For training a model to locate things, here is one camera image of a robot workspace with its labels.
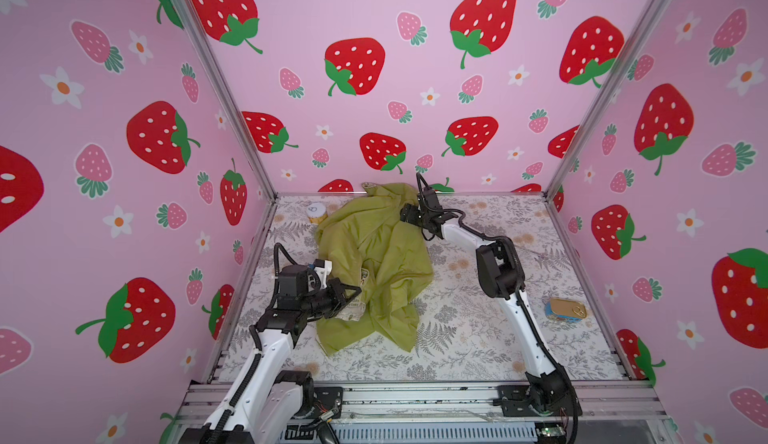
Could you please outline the green zip-up jacket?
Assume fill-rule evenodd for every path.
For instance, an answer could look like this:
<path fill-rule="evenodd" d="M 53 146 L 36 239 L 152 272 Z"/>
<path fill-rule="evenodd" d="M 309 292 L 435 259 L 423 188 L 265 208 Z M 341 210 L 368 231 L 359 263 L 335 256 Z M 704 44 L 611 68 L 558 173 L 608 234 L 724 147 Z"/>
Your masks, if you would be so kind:
<path fill-rule="evenodd" d="M 357 320 L 320 320 L 317 335 L 326 354 L 373 333 L 406 352 L 414 348 L 420 317 L 412 301 L 434 278 L 420 228 L 400 219 L 402 208 L 416 203 L 409 184 L 376 185 L 317 228 L 319 257 L 332 262 L 332 275 L 341 282 L 362 286 L 358 299 L 365 305 Z"/>

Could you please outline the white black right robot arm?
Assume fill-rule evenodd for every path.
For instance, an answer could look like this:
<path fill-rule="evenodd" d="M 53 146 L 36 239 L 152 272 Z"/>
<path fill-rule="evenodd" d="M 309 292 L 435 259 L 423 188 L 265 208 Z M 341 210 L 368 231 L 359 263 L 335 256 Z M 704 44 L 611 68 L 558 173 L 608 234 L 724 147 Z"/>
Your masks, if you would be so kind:
<path fill-rule="evenodd" d="M 520 402 L 538 415 L 569 411 L 580 416 L 571 379 L 541 336 L 525 287 L 525 272 L 511 238 L 488 236 L 464 222 L 466 213 L 446 208 L 430 185 L 417 192 L 418 204 L 400 212 L 403 222 L 475 254 L 478 282 L 483 293 L 496 300 L 523 344 L 528 389 Z"/>

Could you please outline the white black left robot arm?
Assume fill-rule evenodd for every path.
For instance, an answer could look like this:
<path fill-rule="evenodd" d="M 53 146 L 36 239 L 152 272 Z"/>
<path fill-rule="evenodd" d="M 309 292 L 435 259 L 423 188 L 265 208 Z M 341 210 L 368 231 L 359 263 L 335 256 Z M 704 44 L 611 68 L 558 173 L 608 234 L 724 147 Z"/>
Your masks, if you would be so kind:
<path fill-rule="evenodd" d="M 315 410 L 308 371 L 287 371 L 307 324 L 332 318 L 362 289 L 331 275 L 332 263 L 291 264 L 274 276 L 270 305 L 249 326 L 251 352 L 221 403 L 181 443 L 275 443 L 292 418 Z"/>

